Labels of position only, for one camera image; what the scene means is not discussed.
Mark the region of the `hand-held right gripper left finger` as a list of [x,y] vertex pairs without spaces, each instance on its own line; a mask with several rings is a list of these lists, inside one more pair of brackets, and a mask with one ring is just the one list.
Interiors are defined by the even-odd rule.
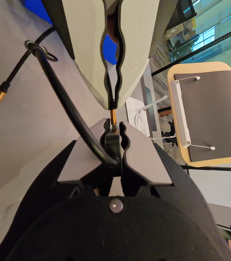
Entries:
[[[102,135],[110,129],[110,119],[103,118],[90,127],[98,142]],[[79,137],[60,173],[58,182],[76,181],[96,169],[102,162],[91,151],[82,137]]]

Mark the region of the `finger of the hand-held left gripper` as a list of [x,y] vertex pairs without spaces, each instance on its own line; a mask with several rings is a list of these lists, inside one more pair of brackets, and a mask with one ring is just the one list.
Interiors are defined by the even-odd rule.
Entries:
[[97,102],[113,109],[113,94],[103,55],[107,6],[102,0],[42,0],[42,4]]
[[130,97],[177,7],[177,0],[124,0],[118,4],[119,59],[115,108]]

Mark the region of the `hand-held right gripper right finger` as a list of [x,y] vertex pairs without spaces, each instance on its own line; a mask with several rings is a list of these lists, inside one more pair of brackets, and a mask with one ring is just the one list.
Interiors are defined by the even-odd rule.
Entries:
[[128,122],[120,122],[119,130],[125,166],[150,185],[172,185],[172,179],[153,142]]

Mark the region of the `black office chair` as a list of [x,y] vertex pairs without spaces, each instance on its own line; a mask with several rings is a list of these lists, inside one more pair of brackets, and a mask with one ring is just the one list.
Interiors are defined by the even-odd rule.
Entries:
[[170,125],[170,131],[168,132],[168,136],[174,136],[176,134],[176,131],[175,131],[175,125],[174,125],[174,121],[172,120],[172,122],[168,122],[169,125]]

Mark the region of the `white stand base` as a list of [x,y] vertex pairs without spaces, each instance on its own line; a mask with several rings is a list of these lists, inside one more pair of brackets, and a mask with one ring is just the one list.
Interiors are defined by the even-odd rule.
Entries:
[[149,111],[144,103],[130,97],[126,101],[126,110],[129,124],[141,131],[149,139],[154,140]]

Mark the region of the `blue plastic bin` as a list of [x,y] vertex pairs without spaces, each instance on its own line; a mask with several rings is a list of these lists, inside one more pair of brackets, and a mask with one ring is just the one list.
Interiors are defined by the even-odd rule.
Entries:
[[[33,12],[35,15],[47,21],[51,25],[53,24],[41,0],[24,0],[22,1],[22,3],[28,10]],[[103,55],[104,55],[104,59],[109,63],[111,63],[112,65],[117,64],[116,50],[117,50],[117,44],[115,44],[111,40],[111,38],[108,35],[106,35],[103,43]]]

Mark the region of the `wooden board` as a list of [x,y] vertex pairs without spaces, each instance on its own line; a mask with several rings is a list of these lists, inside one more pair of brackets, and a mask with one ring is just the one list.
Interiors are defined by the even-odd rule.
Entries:
[[[177,136],[177,142],[179,147],[179,152],[183,158],[183,160],[190,166],[193,167],[207,167],[207,166],[214,166],[219,164],[228,164],[231,163],[231,157],[230,158],[219,158],[219,159],[213,159],[213,160],[206,160],[206,161],[197,161],[197,162],[191,162],[190,156],[189,156],[189,147],[183,148],[180,144],[180,139],[178,137],[179,129],[176,127],[175,122],[175,111],[174,107],[172,105],[172,99],[171,99],[171,92],[170,92],[170,82],[175,79],[175,74],[193,74],[193,73],[205,73],[205,72],[215,72],[215,71],[227,71],[231,70],[230,66],[223,62],[205,62],[205,63],[189,63],[189,64],[177,64],[171,67],[167,74],[167,84],[168,84],[168,90],[170,95],[170,103],[172,108],[172,114],[173,114],[173,120],[176,130],[176,136]],[[195,147],[202,147],[202,148],[209,148],[210,150],[215,150],[215,147],[210,146],[199,146],[199,145],[190,145]]]

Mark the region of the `black panel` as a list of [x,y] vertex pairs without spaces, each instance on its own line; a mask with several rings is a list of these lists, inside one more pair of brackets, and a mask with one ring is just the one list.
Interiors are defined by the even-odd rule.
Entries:
[[231,157],[231,70],[175,74],[192,145],[191,162]]

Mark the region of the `white bracket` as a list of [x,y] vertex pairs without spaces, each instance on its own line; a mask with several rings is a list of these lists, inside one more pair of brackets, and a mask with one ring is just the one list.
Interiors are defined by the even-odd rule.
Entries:
[[180,144],[183,148],[188,148],[191,145],[191,138],[184,111],[180,80],[173,80],[170,82],[170,92],[172,105],[175,111],[175,124],[179,129],[178,137],[180,139]]

